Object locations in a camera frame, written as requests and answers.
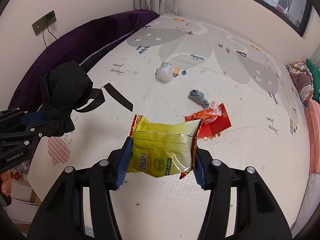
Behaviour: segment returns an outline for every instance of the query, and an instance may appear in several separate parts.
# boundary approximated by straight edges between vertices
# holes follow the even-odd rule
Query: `finger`
[[[11,178],[11,171],[8,170],[0,175],[1,181],[6,181]]]
[[[8,197],[11,193],[11,190],[12,190],[10,170],[1,174],[0,178],[2,180],[1,193],[2,193],[2,195],[5,195],[6,197]]]

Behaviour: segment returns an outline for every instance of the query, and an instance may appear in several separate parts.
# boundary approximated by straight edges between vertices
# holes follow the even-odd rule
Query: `electrical outlet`
[[[45,16],[41,17],[32,25],[32,28],[35,31],[36,35],[43,32],[44,28],[47,28],[47,24],[46,24],[47,21],[48,21],[48,26],[50,26],[52,23],[57,21],[54,11],[47,13]]]

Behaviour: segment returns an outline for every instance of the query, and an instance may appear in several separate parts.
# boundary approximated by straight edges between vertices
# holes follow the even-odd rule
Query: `printed play mat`
[[[169,83],[156,78],[163,62],[175,68]],[[219,137],[203,136],[198,146],[229,167],[255,167],[289,226],[295,222],[308,180],[308,128],[285,65],[263,48],[209,23],[162,15],[108,53],[88,75],[95,88],[111,83],[133,103],[133,113],[104,91],[102,106],[72,113],[74,132],[43,138],[28,175],[41,199],[66,166],[91,167],[121,148],[135,114],[177,124],[201,111],[188,97],[196,89],[209,102],[223,103],[229,118],[221,121],[228,128]],[[128,173],[111,197],[123,239],[194,240],[209,194],[197,185],[193,172],[181,180],[179,175],[156,179]],[[230,217],[235,197],[233,191]]]

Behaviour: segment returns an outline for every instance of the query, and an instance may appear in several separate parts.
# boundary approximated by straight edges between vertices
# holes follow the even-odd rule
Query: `metal screw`
[[[254,169],[254,167],[248,167],[247,172],[254,174],[256,172],[256,170]]]
[[[213,161],[212,161],[212,164],[213,164],[214,166],[220,166],[220,165],[221,165],[221,161],[219,161],[219,160],[213,160]]]
[[[104,167],[104,166],[107,166],[109,164],[108,160],[102,160],[99,162],[99,165]]]
[[[66,168],[64,169],[64,171],[65,171],[66,173],[70,173],[70,172],[73,171],[73,167],[68,166],[68,167],[66,167]]]

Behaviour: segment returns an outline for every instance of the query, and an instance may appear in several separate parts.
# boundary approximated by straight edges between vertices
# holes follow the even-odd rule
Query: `pink cloud print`
[[[70,158],[68,146],[59,137],[51,137],[48,139],[48,153],[54,165],[66,163]]]

